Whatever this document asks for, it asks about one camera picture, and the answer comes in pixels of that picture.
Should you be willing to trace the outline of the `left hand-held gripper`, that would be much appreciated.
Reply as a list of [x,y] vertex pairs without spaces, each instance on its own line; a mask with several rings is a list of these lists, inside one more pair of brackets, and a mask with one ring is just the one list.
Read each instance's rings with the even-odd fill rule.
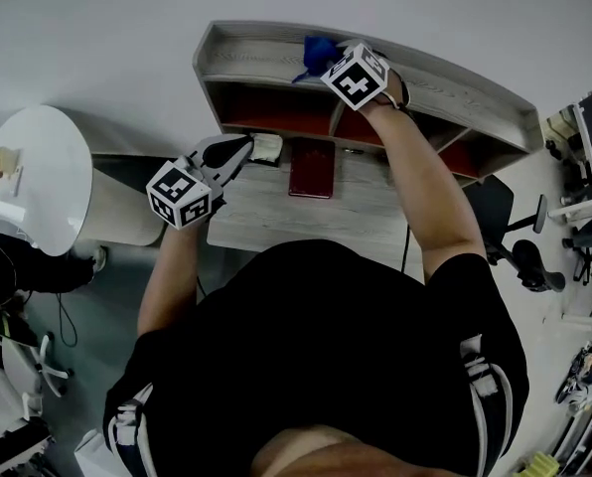
[[248,133],[203,139],[187,155],[167,161],[146,186],[151,210],[182,230],[210,218],[224,205],[223,191],[253,150]]

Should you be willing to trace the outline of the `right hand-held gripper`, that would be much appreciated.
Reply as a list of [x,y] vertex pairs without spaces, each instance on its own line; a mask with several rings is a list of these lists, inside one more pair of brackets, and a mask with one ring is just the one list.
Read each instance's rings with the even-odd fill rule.
[[348,107],[358,110],[386,89],[390,67],[368,43],[323,39],[322,44],[329,68],[320,79]]

